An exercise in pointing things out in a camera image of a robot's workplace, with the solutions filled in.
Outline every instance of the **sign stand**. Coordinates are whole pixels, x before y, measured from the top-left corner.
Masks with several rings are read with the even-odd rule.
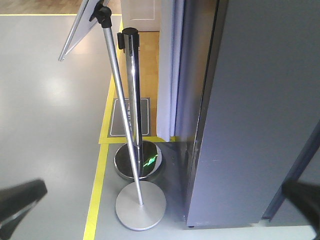
[[[167,202],[163,191],[157,185],[148,181],[140,182],[139,180],[136,163],[137,154],[130,130],[124,90],[111,30],[111,14],[110,8],[103,6],[102,0],[96,4],[90,20],[92,21],[96,18],[103,28],[116,92],[121,106],[122,120],[134,179],[134,182],[124,187],[119,193],[115,203],[115,211],[124,226],[131,230],[143,231],[156,226],[160,222],[165,214]]]
[[[157,171],[162,163],[162,155],[160,148],[153,142],[142,139],[138,30],[127,27],[117,34],[117,38],[119,49],[123,49],[125,53],[131,133],[137,159],[138,176],[140,179],[144,179]],[[115,154],[114,165],[121,177],[128,180],[133,179],[127,144],[123,145]]]

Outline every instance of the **round metal base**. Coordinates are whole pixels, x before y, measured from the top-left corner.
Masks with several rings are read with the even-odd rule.
[[[135,231],[144,231],[156,226],[163,218],[167,201],[164,192],[152,182],[140,181],[143,205],[139,205],[134,182],[119,193],[115,211],[120,222]]]
[[[139,179],[150,177],[162,163],[160,148],[150,141],[142,141],[143,147],[143,174]],[[117,173],[126,180],[134,180],[132,173],[128,145],[124,144],[114,156],[114,166]]]

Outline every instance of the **metal cabinet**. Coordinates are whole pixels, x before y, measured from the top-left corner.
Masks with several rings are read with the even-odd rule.
[[[188,226],[257,223],[320,119],[320,3],[225,3],[217,7],[199,83],[197,131],[185,179]],[[184,68],[192,72],[197,65]]]

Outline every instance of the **cabinet door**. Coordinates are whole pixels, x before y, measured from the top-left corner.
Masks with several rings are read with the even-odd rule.
[[[262,218],[320,118],[319,11],[319,1],[228,1],[189,226]]]
[[[161,0],[121,0],[121,11],[124,28],[160,31]]]
[[[313,156],[299,181],[320,185],[320,150]],[[289,200],[285,200],[271,221],[272,225],[308,225],[308,221]]]

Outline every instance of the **black object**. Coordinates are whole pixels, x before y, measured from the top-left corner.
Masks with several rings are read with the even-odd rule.
[[[125,49],[125,37],[124,34],[122,32],[118,32],[116,34],[117,38],[118,38],[118,47],[120,50]]]
[[[320,240],[320,186],[287,180],[282,184],[283,195],[293,203],[309,221]]]
[[[21,220],[47,194],[43,180],[37,179],[0,190],[0,239],[11,238]]]
[[[94,7],[93,14],[91,15],[89,21],[97,19],[98,23],[101,24],[103,29],[111,28],[111,9],[107,6],[104,6],[104,0],[100,0]]]

